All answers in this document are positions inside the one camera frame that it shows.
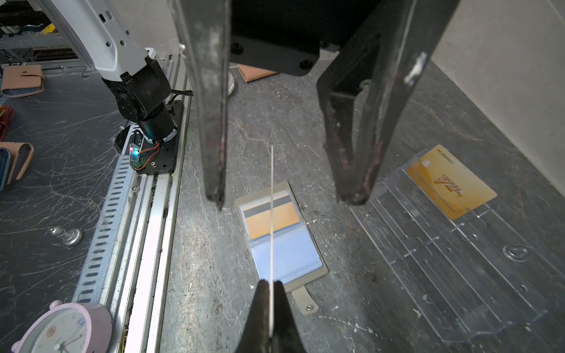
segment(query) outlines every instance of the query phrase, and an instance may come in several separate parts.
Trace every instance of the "clear acrylic holder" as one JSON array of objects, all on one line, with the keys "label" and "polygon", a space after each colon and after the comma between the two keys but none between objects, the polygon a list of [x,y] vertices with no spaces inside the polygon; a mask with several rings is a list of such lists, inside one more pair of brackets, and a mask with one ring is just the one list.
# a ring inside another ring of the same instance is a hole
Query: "clear acrylic holder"
[{"label": "clear acrylic holder", "polygon": [[[370,202],[351,208],[380,254],[444,342],[539,319],[549,308],[539,284],[565,288],[563,273],[489,203],[455,221],[445,216],[406,173],[426,153],[378,183]],[[553,331],[565,332],[557,325]]]}]

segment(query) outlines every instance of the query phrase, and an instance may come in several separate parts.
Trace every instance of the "gold card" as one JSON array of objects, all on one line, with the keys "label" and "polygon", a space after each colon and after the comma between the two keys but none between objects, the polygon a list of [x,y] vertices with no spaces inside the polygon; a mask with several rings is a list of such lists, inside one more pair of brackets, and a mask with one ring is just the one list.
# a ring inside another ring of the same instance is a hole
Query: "gold card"
[{"label": "gold card", "polygon": [[406,172],[451,220],[497,196],[441,145],[426,153]]}]

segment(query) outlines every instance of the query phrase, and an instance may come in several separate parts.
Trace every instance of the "clock face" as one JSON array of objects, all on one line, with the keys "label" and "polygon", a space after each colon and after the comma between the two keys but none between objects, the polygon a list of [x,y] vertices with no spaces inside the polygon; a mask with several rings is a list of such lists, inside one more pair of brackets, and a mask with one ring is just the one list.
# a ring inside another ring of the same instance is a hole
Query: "clock face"
[{"label": "clock face", "polygon": [[86,342],[86,320],[73,308],[61,310],[41,330],[33,343],[33,353],[80,353]]}]

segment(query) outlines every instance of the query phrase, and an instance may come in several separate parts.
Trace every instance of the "white wall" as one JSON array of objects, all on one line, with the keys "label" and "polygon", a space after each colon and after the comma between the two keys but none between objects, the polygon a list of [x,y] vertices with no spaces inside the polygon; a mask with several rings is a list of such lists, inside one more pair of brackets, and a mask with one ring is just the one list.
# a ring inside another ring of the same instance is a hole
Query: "white wall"
[{"label": "white wall", "polygon": [[432,59],[565,195],[564,17],[565,0],[461,0]]}]

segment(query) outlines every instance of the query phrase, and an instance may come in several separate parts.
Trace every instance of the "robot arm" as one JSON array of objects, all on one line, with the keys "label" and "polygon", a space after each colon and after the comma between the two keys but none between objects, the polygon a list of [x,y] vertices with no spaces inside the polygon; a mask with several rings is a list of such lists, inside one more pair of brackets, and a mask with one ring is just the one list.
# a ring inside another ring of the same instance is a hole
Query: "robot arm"
[{"label": "robot arm", "polygon": [[75,31],[124,118],[137,123],[146,139],[165,143],[176,127],[163,101],[171,87],[158,62],[134,42],[108,0],[52,0]]}]

